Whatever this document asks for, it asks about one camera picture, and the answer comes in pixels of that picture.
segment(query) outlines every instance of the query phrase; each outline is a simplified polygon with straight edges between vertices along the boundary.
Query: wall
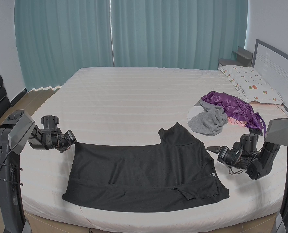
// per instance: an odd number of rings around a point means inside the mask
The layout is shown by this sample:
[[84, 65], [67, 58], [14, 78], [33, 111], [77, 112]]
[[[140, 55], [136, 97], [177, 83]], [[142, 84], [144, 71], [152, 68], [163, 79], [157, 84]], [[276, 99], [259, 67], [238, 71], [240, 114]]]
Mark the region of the wall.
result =
[[250, 52], [256, 39], [288, 54], [288, 0], [248, 0], [245, 48]]
[[0, 75], [10, 101], [25, 89], [16, 47], [14, 1], [0, 0]]

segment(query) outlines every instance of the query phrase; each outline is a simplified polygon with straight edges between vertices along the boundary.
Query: purple satin garment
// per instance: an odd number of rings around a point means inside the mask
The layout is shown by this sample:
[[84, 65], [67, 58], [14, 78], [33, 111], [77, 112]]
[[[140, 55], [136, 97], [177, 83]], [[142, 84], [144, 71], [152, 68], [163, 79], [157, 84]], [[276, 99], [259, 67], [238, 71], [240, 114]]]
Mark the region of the purple satin garment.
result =
[[246, 127], [248, 128], [258, 129], [260, 131], [264, 129], [265, 135], [265, 122], [258, 113], [253, 111], [252, 106], [243, 100], [233, 97], [232, 95], [228, 95], [227, 93], [219, 93], [216, 91], [209, 92], [207, 95], [201, 97], [201, 99], [207, 103], [223, 107], [227, 116], [235, 118], [239, 121], [246, 121]]

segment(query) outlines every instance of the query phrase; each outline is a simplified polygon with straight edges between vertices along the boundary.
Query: teal curtain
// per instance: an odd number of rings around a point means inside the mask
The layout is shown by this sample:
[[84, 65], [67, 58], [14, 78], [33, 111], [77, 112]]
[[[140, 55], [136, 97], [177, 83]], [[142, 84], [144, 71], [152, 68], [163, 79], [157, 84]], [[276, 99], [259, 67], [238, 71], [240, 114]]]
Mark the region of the teal curtain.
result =
[[83, 67], [113, 66], [109, 0], [15, 0], [27, 90], [62, 85]]
[[244, 47], [248, 0], [111, 0], [115, 66], [217, 70]]

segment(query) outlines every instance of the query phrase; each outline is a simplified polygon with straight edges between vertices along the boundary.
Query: white headboard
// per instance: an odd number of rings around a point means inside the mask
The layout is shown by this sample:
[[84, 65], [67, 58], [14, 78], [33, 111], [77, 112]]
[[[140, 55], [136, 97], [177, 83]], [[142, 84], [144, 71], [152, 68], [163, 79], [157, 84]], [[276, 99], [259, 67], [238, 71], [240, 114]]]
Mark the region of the white headboard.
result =
[[280, 93], [288, 111], [288, 55], [257, 39], [252, 66]]

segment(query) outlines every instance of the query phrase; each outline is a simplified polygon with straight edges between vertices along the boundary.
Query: white cloth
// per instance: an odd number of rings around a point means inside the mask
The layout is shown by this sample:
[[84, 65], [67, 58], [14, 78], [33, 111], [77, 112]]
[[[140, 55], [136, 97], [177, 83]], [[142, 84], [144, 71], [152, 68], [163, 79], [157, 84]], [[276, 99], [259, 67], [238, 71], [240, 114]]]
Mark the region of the white cloth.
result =
[[[79, 142], [135, 146], [159, 144], [158, 130], [176, 122], [205, 147], [231, 147], [248, 128], [225, 124], [221, 133], [205, 136], [187, 125], [186, 112], [199, 98], [215, 90], [241, 97], [221, 71], [147, 67], [96, 67], [78, 70], [32, 116], [40, 127], [44, 115], [60, 118], [62, 132], [72, 130]], [[255, 112], [268, 125], [286, 117], [282, 107], [255, 103]], [[257, 149], [263, 145], [259, 137]], [[34, 150], [20, 154], [23, 207], [27, 212], [85, 227], [131, 233], [211, 231], [277, 212], [286, 178], [286, 147], [281, 146], [269, 175], [253, 181], [246, 173], [229, 175], [214, 159], [216, 174], [230, 197], [216, 204], [173, 212], [131, 213], [80, 207], [62, 199], [75, 149]]]
[[191, 120], [194, 116], [198, 115], [201, 112], [204, 112], [204, 109], [202, 106], [191, 107], [187, 114], [187, 121]]

